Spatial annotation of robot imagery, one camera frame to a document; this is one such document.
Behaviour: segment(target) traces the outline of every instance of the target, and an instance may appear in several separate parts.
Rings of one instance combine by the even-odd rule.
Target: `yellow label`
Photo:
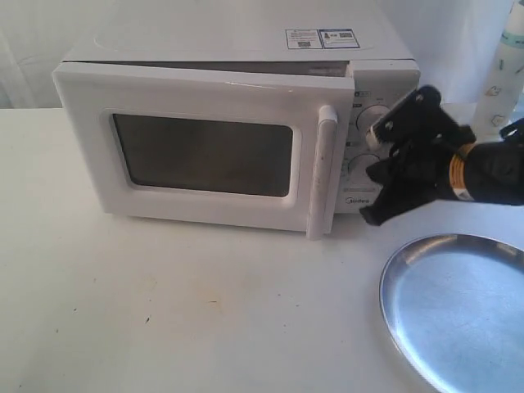
[[[463,157],[467,157],[474,147],[475,144],[471,143],[460,147],[459,151]],[[465,169],[466,163],[461,156],[455,154],[449,163],[449,184],[460,201],[474,201],[466,187]]]

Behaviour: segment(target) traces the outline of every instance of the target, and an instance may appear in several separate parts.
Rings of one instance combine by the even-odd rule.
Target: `brand logo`
[[[353,198],[352,196],[350,196],[349,198],[346,198],[346,203],[348,205],[356,205],[356,204],[369,205],[369,204],[371,204],[371,201],[369,199]]]

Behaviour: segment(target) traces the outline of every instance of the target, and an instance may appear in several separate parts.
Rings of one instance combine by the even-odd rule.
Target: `microwave control panel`
[[[351,112],[346,153],[341,171],[336,213],[359,213],[375,202],[382,186],[374,183],[366,169],[387,158],[389,146],[371,151],[365,141],[369,127],[400,99],[418,86],[420,71],[414,61],[352,61],[355,100]]]

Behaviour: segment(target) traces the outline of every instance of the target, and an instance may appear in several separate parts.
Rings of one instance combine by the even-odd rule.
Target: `microwave door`
[[[351,77],[81,62],[53,77],[105,211],[331,231]]]

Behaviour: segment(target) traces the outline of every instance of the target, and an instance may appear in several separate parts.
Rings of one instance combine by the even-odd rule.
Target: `microwave top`
[[[120,0],[65,61],[406,59],[372,0]]]

